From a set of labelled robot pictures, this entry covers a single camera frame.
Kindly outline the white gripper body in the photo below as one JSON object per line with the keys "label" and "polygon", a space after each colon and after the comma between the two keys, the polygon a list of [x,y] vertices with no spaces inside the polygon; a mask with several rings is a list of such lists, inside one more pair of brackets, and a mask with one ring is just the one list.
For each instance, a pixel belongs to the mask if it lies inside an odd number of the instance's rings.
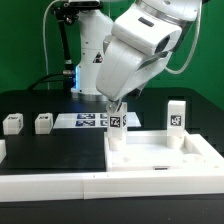
{"label": "white gripper body", "polygon": [[146,55],[113,35],[103,41],[104,60],[100,66],[96,89],[111,101],[117,101],[161,73],[171,56],[163,51],[170,37],[159,43],[159,52]]}

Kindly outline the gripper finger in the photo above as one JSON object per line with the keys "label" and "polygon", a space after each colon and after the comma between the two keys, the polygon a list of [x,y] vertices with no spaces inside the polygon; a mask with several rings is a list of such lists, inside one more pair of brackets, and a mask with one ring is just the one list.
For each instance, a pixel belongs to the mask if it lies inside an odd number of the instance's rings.
{"label": "gripper finger", "polygon": [[106,111],[108,113],[115,113],[118,110],[119,105],[120,105],[119,100],[117,101],[108,100],[106,105]]}

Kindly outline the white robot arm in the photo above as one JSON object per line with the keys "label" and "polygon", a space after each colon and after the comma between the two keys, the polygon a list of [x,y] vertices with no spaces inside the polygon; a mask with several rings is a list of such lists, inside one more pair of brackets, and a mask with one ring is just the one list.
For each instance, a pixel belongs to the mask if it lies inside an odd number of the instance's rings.
{"label": "white robot arm", "polygon": [[86,100],[105,100],[112,113],[165,69],[202,6],[202,0],[134,0],[113,20],[100,9],[116,1],[68,0],[81,7],[77,90]]}

